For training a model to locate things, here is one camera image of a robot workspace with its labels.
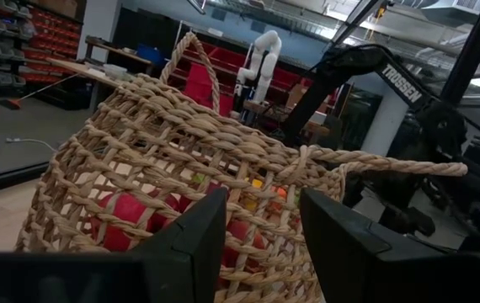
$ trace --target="blue container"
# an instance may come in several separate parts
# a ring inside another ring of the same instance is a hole
[[[165,65],[165,58],[157,48],[139,44],[137,47],[137,55],[143,59],[152,61],[152,63],[154,63],[156,66]]]

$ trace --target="basket handle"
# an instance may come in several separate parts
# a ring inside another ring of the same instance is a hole
[[[167,80],[169,76],[174,72],[176,66],[179,64],[180,59],[182,59],[182,54],[188,48],[190,44],[195,46],[197,49],[197,53],[199,54],[199,58],[202,60],[203,64],[206,67],[206,71],[210,76],[210,80],[212,81],[212,106],[216,113],[220,113],[220,84],[217,81],[216,72],[212,68],[212,64],[208,55],[205,53],[205,49],[203,45],[200,43],[197,36],[189,32],[187,33],[184,38],[176,45],[176,48],[173,50],[173,54],[171,55],[171,61],[167,63],[167,65],[163,68],[162,76],[160,76],[160,81],[167,84]]]

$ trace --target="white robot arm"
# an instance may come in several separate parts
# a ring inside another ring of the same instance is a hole
[[[263,61],[264,51],[266,51],[267,48],[270,48],[269,54]],[[259,104],[262,103],[268,92],[272,76],[274,76],[275,65],[277,64],[280,53],[281,39],[275,30],[270,30],[258,37],[253,43],[253,53],[251,55],[249,69],[242,67],[238,70],[237,84],[234,90],[235,98],[241,97],[246,80],[255,80],[260,69],[260,79],[253,101]]]

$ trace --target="wooden table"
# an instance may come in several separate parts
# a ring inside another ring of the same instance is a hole
[[[87,36],[87,39],[85,40],[85,42],[87,43],[87,55],[86,55],[87,58],[92,58],[92,51],[93,51],[94,47],[98,47],[100,49],[103,49],[103,50],[106,50],[106,51],[112,51],[116,54],[128,57],[128,58],[133,59],[135,61],[139,61],[140,63],[143,63],[147,66],[147,69],[145,70],[145,73],[147,75],[150,75],[152,73],[152,69],[154,68],[154,63],[152,61],[149,61],[147,59],[143,59],[143,58],[141,58],[137,55],[127,53],[123,50],[115,49],[114,47],[104,45],[102,43],[99,43],[99,40],[90,38],[88,36]]]
[[[96,111],[98,104],[108,97],[108,90],[106,87],[117,88],[122,85],[122,81],[115,81],[105,75],[101,76],[90,72],[90,67],[84,64],[51,58],[47,58],[47,61],[51,62],[51,64],[55,66],[64,67],[67,70],[76,72],[83,77],[88,77],[96,81],[92,90],[92,96],[90,98],[90,108],[93,111]]]
[[[256,104],[255,102],[253,101],[246,101],[243,103],[243,107],[247,110],[250,110],[252,112],[254,112],[255,114],[261,114],[265,109],[266,107],[261,105],[261,104]],[[265,116],[268,116],[268,117],[273,117],[273,118],[276,118],[276,113],[273,113],[273,110],[269,110],[268,113],[265,114]],[[287,118],[288,114],[282,114],[278,117],[278,119],[280,120],[280,122],[283,122],[285,121],[285,119]],[[318,125],[316,123],[313,123],[311,121],[308,121],[304,127],[303,127],[304,130],[307,130],[309,132],[312,132],[314,134],[314,136],[327,136],[330,134],[330,130],[322,125]]]

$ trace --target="gray floor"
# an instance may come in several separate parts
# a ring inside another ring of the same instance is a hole
[[[66,111],[33,98],[21,104],[21,110],[0,106],[0,172],[44,162],[52,155],[41,144],[7,144],[6,138],[42,140],[57,148],[90,116],[88,110]]]

